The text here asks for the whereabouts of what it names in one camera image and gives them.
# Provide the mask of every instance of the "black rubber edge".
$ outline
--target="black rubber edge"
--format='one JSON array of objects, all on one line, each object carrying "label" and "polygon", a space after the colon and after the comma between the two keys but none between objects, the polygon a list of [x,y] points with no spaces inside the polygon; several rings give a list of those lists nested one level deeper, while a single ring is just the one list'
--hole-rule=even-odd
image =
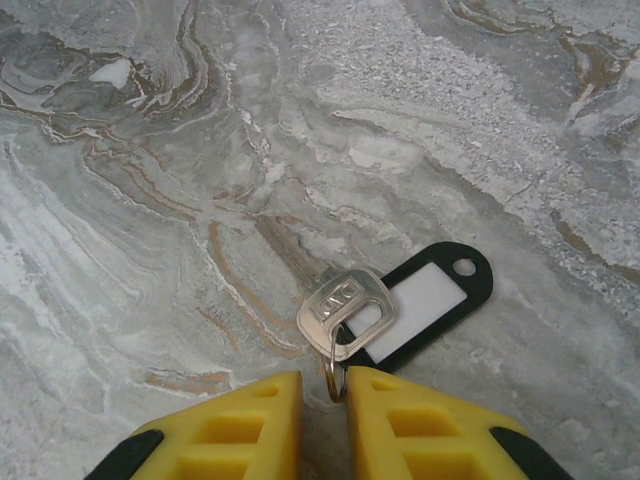
[{"label": "black rubber edge", "polygon": [[[476,271],[473,275],[460,275],[454,270],[453,264],[461,259],[469,259],[474,263]],[[429,343],[481,307],[491,296],[493,292],[493,272],[489,261],[475,248],[455,242],[439,242],[429,245],[382,277],[382,282],[389,290],[393,290],[393,287],[432,262],[440,267],[467,294],[467,298],[380,363],[376,363],[362,348],[351,358],[341,362],[343,367],[362,365],[377,368],[384,372],[394,372],[410,361]],[[344,329],[338,341],[340,343],[353,341],[355,338],[353,332],[346,324],[343,324],[343,326]]]},{"label": "black rubber edge", "polygon": [[85,480],[131,480],[164,440],[160,430],[147,430],[120,442]]},{"label": "black rubber edge", "polygon": [[535,440],[505,427],[489,431],[529,480],[574,480]]}]

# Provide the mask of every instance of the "stone surface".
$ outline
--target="stone surface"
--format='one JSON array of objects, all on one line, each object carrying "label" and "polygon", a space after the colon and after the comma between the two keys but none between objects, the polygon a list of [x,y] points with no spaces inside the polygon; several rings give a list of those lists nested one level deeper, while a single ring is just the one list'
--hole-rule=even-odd
[{"label": "stone surface", "polygon": [[440,240],[489,303],[399,375],[640,478],[633,0],[0,3],[0,477],[81,478],[137,426],[304,373],[305,478],[344,411],[257,234],[388,271]]}]

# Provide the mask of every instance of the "metal split ring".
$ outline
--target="metal split ring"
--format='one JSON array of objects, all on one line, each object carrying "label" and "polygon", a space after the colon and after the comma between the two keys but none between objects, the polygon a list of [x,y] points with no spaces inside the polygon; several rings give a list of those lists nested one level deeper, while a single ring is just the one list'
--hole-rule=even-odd
[{"label": "metal split ring", "polygon": [[338,325],[333,329],[331,334],[331,356],[325,359],[324,362],[324,376],[327,380],[327,389],[329,390],[329,397],[334,403],[341,403],[347,394],[347,371],[338,365],[337,368],[342,370],[342,382],[338,389],[338,382],[336,381],[336,344],[338,343],[338,332],[342,330],[342,325]]}]

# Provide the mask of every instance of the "black key tag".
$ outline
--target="black key tag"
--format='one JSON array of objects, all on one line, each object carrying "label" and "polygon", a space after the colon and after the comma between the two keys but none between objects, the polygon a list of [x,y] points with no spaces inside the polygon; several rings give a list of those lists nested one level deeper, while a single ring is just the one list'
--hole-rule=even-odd
[{"label": "black key tag", "polygon": [[[368,342],[343,367],[363,365],[393,372],[429,343],[482,306],[493,291],[489,261],[476,249],[454,242],[429,245],[382,282],[398,307],[393,325]],[[343,323],[338,343],[352,342],[379,317],[365,307]]]}]

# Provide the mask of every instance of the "yellow plastic part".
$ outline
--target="yellow plastic part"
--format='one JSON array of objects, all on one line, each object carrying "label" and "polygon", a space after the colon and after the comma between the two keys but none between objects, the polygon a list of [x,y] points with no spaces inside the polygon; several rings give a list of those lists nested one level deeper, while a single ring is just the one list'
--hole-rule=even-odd
[{"label": "yellow plastic part", "polygon": [[367,367],[347,390],[357,480],[527,480],[489,432],[512,419]]},{"label": "yellow plastic part", "polygon": [[165,438],[132,480],[297,480],[302,376],[285,372],[150,422]]}]

